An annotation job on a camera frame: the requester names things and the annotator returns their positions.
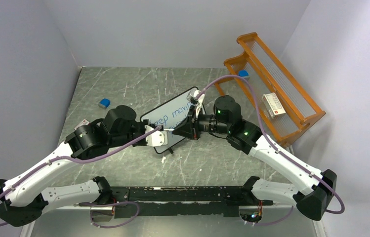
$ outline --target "marble tabletop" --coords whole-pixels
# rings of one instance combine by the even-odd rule
[[[100,68],[83,67],[68,109],[60,142],[83,119],[104,118],[117,105],[128,105],[140,116],[177,94],[228,74],[217,68]],[[224,91],[242,107],[243,118],[258,124],[254,107],[237,83],[223,83]],[[206,93],[205,108],[211,114],[215,87]],[[98,107],[102,98],[111,101],[107,109]],[[250,176],[288,182],[264,162],[232,148],[226,140],[203,134],[198,141],[185,139],[173,147],[174,153],[157,154],[151,147],[129,147],[107,159],[79,166],[62,176],[53,186],[72,185],[104,176],[111,186],[216,186],[242,185]]]

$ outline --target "white wall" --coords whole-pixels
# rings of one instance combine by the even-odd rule
[[[258,32],[280,55],[310,0],[45,0],[81,66],[223,67]]]
[[[42,0],[0,0],[0,178],[13,178],[55,149],[77,76]],[[1,227],[0,236],[20,230]]]
[[[298,156],[338,174],[342,215],[328,235],[370,236],[370,0],[311,1],[283,63],[327,111],[295,144]],[[333,200],[331,209],[339,209]]]

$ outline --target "whiteboard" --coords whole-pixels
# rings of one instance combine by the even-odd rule
[[[189,112],[189,107],[192,105],[186,97],[189,91],[193,88],[198,89],[196,86],[189,88],[188,90],[180,93],[176,97],[164,102],[163,104],[155,107],[149,112],[143,114],[140,117],[140,121],[148,119],[150,123],[157,125],[163,125],[164,128],[174,129],[178,126],[185,118]],[[202,113],[205,113],[205,108],[202,106]],[[171,132],[167,133],[167,145],[154,147],[157,154],[165,152],[170,147],[178,144],[180,141],[185,139],[182,136],[173,135]]]

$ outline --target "robotic arm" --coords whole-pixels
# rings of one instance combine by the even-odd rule
[[[198,109],[202,100],[191,100],[195,106],[190,107],[173,134],[195,140],[202,132],[227,134],[227,142],[233,148],[266,162],[291,181],[291,184],[283,184],[251,177],[244,185],[244,190],[250,192],[250,204],[259,200],[290,204],[312,220],[321,219],[333,197],[328,187],[335,188],[334,172],[321,172],[276,143],[272,146],[269,136],[265,137],[259,127],[242,118],[241,107],[232,97],[217,98],[213,115],[203,115]],[[13,226],[23,226],[59,207],[82,202],[110,203],[113,192],[104,177],[60,188],[49,186],[71,168],[102,159],[109,148],[167,144],[167,132],[163,127],[155,127],[148,120],[136,122],[135,118],[132,108],[118,106],[104,119],[77,128],[54,152],[23,174],[10,180],[0,179],[0,218]]]

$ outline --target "gray floor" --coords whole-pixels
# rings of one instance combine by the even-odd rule
[[[117,105],[129,105],[137,119],[145,112],[192,86],[202,89],[226,69],[195,68],[83,68],[60,141],[73,132],[83,119],[103,118]],[[234,81],[222,85],[242,107],[243,117],[258,123],[253,106]],[[213,87],[206,93],[205,108],[212,113],[219,96]],[[102,98],[111,100],[104,110],[97,106]],[[173,147],[174,154],[156,154],[150,147],[127,148],[105,160],[86,164],[67,173],[53,186],[72,185],[105,176],[112,186],[215,186],[242,185],[250,176],[288,182],[265,163],[234,150],[225,140],[203,135],[198,141],[184,140]],[[284,216],[288,209],[271,210],[267,220]],[[35,224],[34,235],[46,236],[231,236],[263,233],[264,236],[315,236],[313,224],[297,211],[287,221],[271,227],[244,226],[239,218],[221,216],[139,217],[115,230],[100,230],[88,223],[88,214],[54,211]]]

